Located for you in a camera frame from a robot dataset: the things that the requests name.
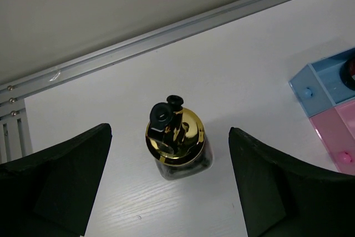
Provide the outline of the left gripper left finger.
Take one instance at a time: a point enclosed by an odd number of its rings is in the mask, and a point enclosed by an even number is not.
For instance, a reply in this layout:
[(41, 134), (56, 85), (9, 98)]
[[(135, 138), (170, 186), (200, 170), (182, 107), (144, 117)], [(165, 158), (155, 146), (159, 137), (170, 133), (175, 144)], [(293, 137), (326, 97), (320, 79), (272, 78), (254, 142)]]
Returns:
[(84, 236), (111, 140), (102, 123), (1, 164), (1, 236)]

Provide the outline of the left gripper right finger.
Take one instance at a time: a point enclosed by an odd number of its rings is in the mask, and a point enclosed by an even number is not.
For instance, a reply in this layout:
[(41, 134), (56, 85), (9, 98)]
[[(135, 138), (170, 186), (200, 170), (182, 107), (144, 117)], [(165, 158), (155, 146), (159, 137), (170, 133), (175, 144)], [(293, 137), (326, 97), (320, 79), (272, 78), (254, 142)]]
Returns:
[(353, 236), (354, 176), (270, 147), (239, 128), (229, 150), (248, 236)]

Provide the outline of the glass oil bottle gold spout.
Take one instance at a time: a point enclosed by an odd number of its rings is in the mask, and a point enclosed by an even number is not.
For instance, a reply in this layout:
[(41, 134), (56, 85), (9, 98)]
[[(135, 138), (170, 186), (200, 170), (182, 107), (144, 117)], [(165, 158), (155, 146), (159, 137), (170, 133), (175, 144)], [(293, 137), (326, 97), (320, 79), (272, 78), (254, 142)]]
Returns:
[(149, 115), (145, 141), (161, 176), (182, 179), (211, 167), (213, 154), (201, 119), (170, 95), (155, 104)]

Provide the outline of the soy sauce bottle red label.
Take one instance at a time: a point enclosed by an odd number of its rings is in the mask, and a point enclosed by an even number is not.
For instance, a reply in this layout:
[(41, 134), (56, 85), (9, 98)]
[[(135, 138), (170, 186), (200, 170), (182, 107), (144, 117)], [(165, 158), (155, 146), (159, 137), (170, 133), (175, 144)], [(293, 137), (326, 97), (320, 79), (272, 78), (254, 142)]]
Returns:
[(355, 88), (355, 81), (354, 81), (354, 57), (350, 58), (345, 62), (345, 64), (341, 67), (340, 70), (340, 77), (343, 84), (351, 89), (354, 90)]

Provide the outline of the pink plastic drawer box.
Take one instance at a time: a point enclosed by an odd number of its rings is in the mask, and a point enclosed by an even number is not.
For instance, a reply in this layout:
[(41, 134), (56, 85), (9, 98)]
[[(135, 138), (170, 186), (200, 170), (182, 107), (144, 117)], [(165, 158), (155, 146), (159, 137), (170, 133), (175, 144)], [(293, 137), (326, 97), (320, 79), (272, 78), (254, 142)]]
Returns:
[(314, 115), (310, 122), (338, 171), (354, 175), (354, 101)]

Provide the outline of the blue plastic drawer box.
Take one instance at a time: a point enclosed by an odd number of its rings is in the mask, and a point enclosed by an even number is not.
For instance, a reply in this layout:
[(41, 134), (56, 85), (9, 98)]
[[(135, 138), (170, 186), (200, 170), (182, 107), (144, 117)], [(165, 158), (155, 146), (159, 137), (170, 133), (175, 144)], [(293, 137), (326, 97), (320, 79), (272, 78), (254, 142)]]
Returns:
[(306, 64), (289, 81), (289, 85), (307, 117), (312, 117), (348, 100), (354, 90), (341, 78), (341, 69), (354, 58), (354, 48)]

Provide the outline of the aluminium rail frame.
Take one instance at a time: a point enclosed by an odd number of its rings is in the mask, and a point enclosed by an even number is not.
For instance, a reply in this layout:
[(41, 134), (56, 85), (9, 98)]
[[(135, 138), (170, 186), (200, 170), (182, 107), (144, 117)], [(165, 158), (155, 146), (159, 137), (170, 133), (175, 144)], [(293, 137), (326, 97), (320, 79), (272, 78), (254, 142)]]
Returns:
[(291, 0), (238, 0), (1, 86), (1, 162), (32, 152), (25, 99)]

